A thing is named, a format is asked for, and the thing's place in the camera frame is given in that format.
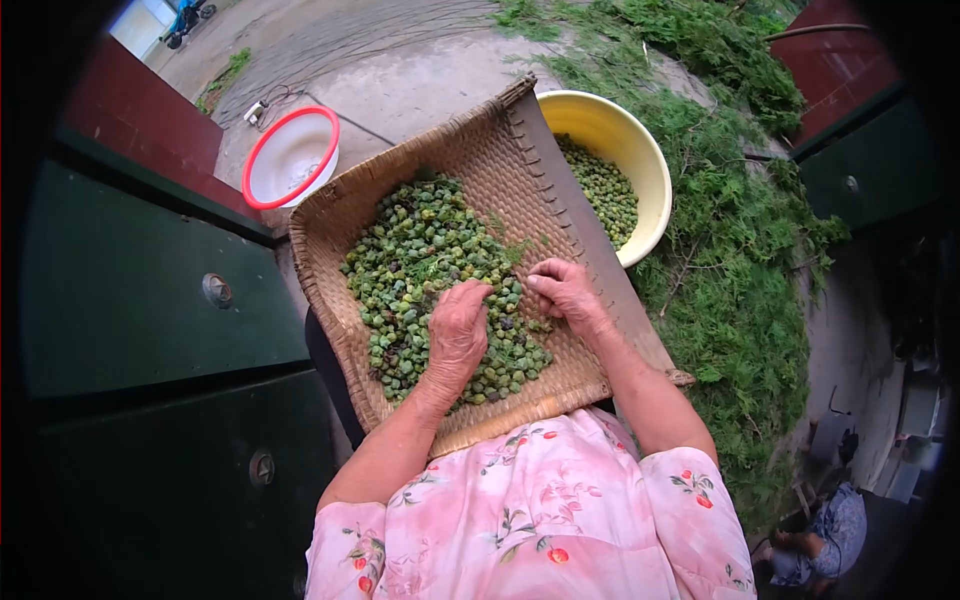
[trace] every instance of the pink floral shirt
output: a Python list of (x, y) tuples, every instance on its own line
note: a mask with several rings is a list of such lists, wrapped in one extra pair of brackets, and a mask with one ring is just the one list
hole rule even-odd
[(710, 458), (681, 447), (638, 460), (595, 408), (443, 456), (387, 506), (317, 514), (306, 598), (752, 597)]

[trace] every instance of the bamboo winnowing tray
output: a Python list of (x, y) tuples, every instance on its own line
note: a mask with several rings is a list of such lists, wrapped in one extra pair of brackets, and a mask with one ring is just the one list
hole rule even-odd
[[(376, 205), (409, 181), (422, 165), (463, 180), (464, 197), (479, 214), (492, 211), (506, 227), (507, 243), (524, 238), (549, 245), (530, 248), (516, 272), (523, 280), (534, 264), (558, 256), (588, 264), (609, 300), (618, 326), (651, 365), (673, 369), (630, 281), (553, 135), (543, 121), (527, 75), (483, 105), (346, 171), (304, 200), (290, 217), (290, 239), (300, 285), (340, 362), (350, 400), (365, 431), (393, 410), (383, 384), (368, 376), (371, 332), (339, 270), (361, 231), (376, 220)], [(535, 318), (524, 289), (519, 307)], [(505, 400), (467, 404), (444, 418), (431, 448), (441, 456), (533, 420), (549, 419), (610, 395), (595, 356), (566, 324), (546, 337), (553, 365)]]

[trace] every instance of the concrete floor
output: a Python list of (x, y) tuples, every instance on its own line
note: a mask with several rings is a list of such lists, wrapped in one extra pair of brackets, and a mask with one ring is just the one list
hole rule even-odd
[[(513, 71), (526, 69), (504, 63), (505, 58), (558, 50), (490, 31), (479, 17), (491, 9), (484, 0), (245, 0), (218, 14), (219, 22), (213, 19), (176, 55), (152, 67), (190, 97), (199, 95), (222, 68), (218, 60), (251, 46), (250, 66), (214, 115), (225, 128), (215, 175), (240, 187), (243, 163), (260, 133), (239, 117), (275, 84), (309, 92), (344, 117), (334, 174), (339, 175), (496, 94), (513, 80)], [(706, 87), (681, 65), (654, 53), (652, 60), (659, 65), (661, 84), (712, 105)], [(559, 88), (556, 81), (538, 75), (538, 91)], [(313, 100), (301, 95), (277, 116), (307, 104)], [(782, 152), (774, 141), (768, 148)], [(289, 210), (268, 211), (265, 221), (285, 228)], [(277, 257), (303, 316), (306, 300), (289, 248), (281, 248)], [(818, 418), (830, 406), (853, 413), (860, 447), (851, 463), (852, 478), (855, 485), (871, 489), (893, 443), (903, 364), (894, 361), (890, 350), (889, 324), (877, 300), (869, 249), (850, 243), (834, 257), (827, 290), (817, 303), (807, 298), (804, 310), (810, 342), (807, 416)], [(339, 465), (350, 450), (342, 427), (338, 429), (333, 435)], [(807, 432), (808, 423), (798, 423), (782, 441), (781, 451), (794, 452)]]

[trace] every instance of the hand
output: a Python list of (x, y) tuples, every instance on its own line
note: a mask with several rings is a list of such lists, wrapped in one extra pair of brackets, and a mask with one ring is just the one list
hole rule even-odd
[(483, 298), (492, 293), (492, 286), (476, 279), (458, 283), (440, 295), (430, 317), (430, 360), (421, 380), (443, 390), (451, 404), (487, 351), (490, 309)]
[(549, 258), (534, 265), (527, 285), (537, 293), (541, 313), (566, 318), (570, 329), (588, 344), (598, 331), (612, 326), (610, 313), (593, 290), (583, 265)]

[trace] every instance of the red-rimmed white basin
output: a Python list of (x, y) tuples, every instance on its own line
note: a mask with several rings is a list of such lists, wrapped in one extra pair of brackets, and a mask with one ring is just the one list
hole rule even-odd
[(330, 180), (340, 154), (340, 120), (327, 107), (298, 108), (256, 142), (243, 168), (243, 196), (260, 210), (296, 206)]

